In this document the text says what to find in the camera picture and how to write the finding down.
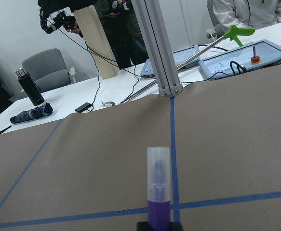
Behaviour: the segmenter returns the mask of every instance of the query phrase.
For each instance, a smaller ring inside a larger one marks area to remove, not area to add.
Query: person
[[[94,7],[119,68],[132,66],[131,61],[134,65],[144,63],[149,57],[132,3],[97,0]],[[67,31],[81,33],[77,22],[74,28]]]
[[[213,11],[224,32],[231,25],[259,29],[281,22],[281,0],[214,0]]]

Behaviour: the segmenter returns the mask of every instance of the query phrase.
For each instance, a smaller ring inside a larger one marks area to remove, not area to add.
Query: green grabber handle
[[[236,43],[241,47],[243,44],[241,43],[240,39],[237,35],[245,35],[249,36],[255,32],[255,29],[251,28],[238,28],[235,25],[230,26],[230,29],[227,33],[223,34],[223,36],[227,39],[230,38],[230,41],[235,40]]]

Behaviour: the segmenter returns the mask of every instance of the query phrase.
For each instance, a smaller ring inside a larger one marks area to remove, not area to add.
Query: blue tape line
[[[276,199],[276,198],[281,198],[281,191],[253,194],[247,196],[236,196],[236,197],[214,199],[214,200],[207,200],[207,201],[182,203],[180,204],[180,209],[198,208],[198,207],[206,207],[206,206],[214,206],[214,205],[226,205],[226,204],[233,204],[233,203],[269,200],[269,199]]]
[[[180,222],[179,184],[178,184],[178,171],[177,171],[176,146],[175,146],[174,96],[170,98],[170,140],[171,140],[171,166],[172,166],[172,179],[173,179],[174,222]]]
[[[48,142],[48,140],[50,139],[50,137],[54,134],[54,131],[58,128],[59,124],[61,123],[62,119],[57,123],[57,125],[54,127],[54,129],[52,130],[52,132],[50,133],[50,135],[47,137],[47,139],[44,141],[44,143],[42,144],[42,146],[38,149],[38,151],[35,153],[35,155],[33,156],[33,158],[30,160],[29,164],[26,166],[26,168],[23,170],[23,172],[20,174],[20,176],[17,178],[17,180],[15,181],[15,183],[13,184],[13,186],[10,188],[10,190],[7,192],[7,194],[5,195],[5,197],[3,198],[3,200],[0,203],[0,209],[2,207],[2,205],[5,203],[5,201],[7,200],[7,198],[10,196],[10,194],[12,193],[12,191],[14,190],[14,188],[16,187],[16,185],[19,183],[19,181],[21,180],[21,178],[24,176],[24,174],[26,173],[26,171],[29,169],[29,167],[31,166],[31,164],[33,163],[33,161],[36,159],[36,157],[40,154],[41,150],[44,148],[44,146],[46,145],[46,143]]]
[[[0,229],[27,226],[27,225],[40,225],[40,224],[49,224],[49,223],[56,223],[56,222],[85,220],[85,219],[118,217],[118,216],[126,216],[126,215],[142,214],[142,213],[147,213],[147,208],[127,209],[123,211],[111,211],[111,212],[75,215],[75,216],[68,216],[68,217],[9,222],[9,223],[0,224]]]

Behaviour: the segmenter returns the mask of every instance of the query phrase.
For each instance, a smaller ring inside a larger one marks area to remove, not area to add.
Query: marker
[[[148,223],[153,231],[169,231],[170,154],[168,147],[148,147]]]

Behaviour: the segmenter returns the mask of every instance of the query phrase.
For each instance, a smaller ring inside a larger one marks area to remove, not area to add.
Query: gray chair backrest
[[[56,89],[71,83],[63,56],[53,48],[35,54],[22,62],[41,92]]]
[[[217,32],[217,37],[219,38],[224,34],[224,31],[214,14],[213,1],[214,0],[207,0],[207,7],[208,7],[208,11],[209,11],[209,15],[210,15],[212,24],[214,26],[215,31]]]

